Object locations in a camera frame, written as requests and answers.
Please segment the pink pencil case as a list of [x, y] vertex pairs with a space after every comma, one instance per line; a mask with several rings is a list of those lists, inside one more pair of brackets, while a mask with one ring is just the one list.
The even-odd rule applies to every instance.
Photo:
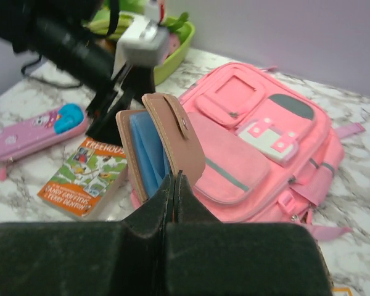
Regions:
[[86, 131], [88, 119], [78, 104], [68, 103], [0, 129], [0, 181], [7, 167], [21, 158], [76, 137]]

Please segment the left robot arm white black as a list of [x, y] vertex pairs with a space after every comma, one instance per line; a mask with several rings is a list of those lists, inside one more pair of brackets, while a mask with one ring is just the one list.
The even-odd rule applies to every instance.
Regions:
[[102, 1], [0, 1], [0, 38], [15, 53], [34, 51], [93, 90], [86, 134], [119, 146], [116, 115], [154, 92], [153, 71], [164, 60], [168, 31], [139, 17], [111, 54], [97, 43], [104, 34], [86, 28], [101, 6]]

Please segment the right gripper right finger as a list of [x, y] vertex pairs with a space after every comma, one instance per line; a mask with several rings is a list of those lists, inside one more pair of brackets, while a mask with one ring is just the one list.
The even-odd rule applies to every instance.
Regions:
[[218, 221], [176, 180], [165, 231], [167, 295], [330, 295], [332, 285], [311, 234], [290, 223]]

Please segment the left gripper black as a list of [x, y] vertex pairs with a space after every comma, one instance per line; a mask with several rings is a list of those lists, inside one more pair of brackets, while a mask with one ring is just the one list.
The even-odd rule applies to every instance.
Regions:
[[86, 108], [91, 120], [86, 135], [121, 146], [116, 114], [155, 92], [154, 69], [125, 65], [113, 80], [114, 56], [87, 28], [45, 15], [33, 20], [27, 40], [30, 49], [97, 92]]

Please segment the purple toy vegetable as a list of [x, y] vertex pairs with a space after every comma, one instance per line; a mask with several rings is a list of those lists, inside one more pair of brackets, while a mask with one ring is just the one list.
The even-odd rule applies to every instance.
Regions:
[[169, 51], [168, 56], [174, 54], [181, 46], [181, 41], [177, 34], [171, 33], [170, 34], [170, 44], [169, 44]]

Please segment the orange treehouse book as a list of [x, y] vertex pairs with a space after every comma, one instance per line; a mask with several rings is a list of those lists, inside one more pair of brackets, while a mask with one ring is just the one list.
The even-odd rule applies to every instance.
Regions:
[[96, 219], [126, 179], [122, 147], [86, 138], [38, 192], [48, 205], [80, 220]]

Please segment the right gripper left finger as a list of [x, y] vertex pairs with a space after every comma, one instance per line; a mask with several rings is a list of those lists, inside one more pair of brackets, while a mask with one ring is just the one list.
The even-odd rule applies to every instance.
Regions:
[[1, 223], [0, 295], [163, 295], [175, 178], [123, 221]]

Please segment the pink student backpack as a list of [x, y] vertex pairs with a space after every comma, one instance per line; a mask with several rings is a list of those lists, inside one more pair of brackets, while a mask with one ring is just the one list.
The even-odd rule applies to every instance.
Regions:
[[195, 196], [220, 221], [304, 226], [319, 241], [348, 228], [315, 226], [345, 152], [345, 127], [250, 64], [220, 66], [177, 97], [205, 155]]

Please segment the brown leather wallet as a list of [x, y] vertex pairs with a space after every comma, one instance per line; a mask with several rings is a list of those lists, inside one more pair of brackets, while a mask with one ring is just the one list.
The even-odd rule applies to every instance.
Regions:
[[194, 186], [205, 169], [205, 155], [191, 120], [172, 95], [145, 94], [143, 109], [116, 114], [133, 188], [139, 205], [157, 192], [166, 175], [184, 173]]

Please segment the orange yellow booklet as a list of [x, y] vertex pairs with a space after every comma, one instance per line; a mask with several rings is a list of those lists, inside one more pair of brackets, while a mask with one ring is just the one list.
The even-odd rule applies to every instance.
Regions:
[[334, 287], [332, 293], [333, 296], [353, 296], [352, 290], [349, 287]]

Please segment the green plastic tray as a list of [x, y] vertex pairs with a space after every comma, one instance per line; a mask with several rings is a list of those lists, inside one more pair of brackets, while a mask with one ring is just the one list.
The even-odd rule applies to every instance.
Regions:
[[[117, 30], [104, 43], [104, 46], [110, 52], [114, 51], [113, 48], [117, 41], [128, 30], [131, 23], [142, 15], [145, 3], [145, 1], [121, 2], [120, 20]], [[109, 17], [110, 11], [108, 5], [104, 5], [93, 20], [87, 24], [87, 27], [91, 31], [103, 35], [108, 31]], [[165, 17], [163, 24], [169, 28], [170, 34], [175, 33], [178, 35], [181, 46], [174, 54], [167, 56], [163, 64], [155, 67], [154, 80], [156, 85], [165, 81], [179, 67], [190, 48], [191, 40], [195, 33], [194, 25], [189, 21], [189, 14], [186, 12], [182, 13], [179, 17]]]

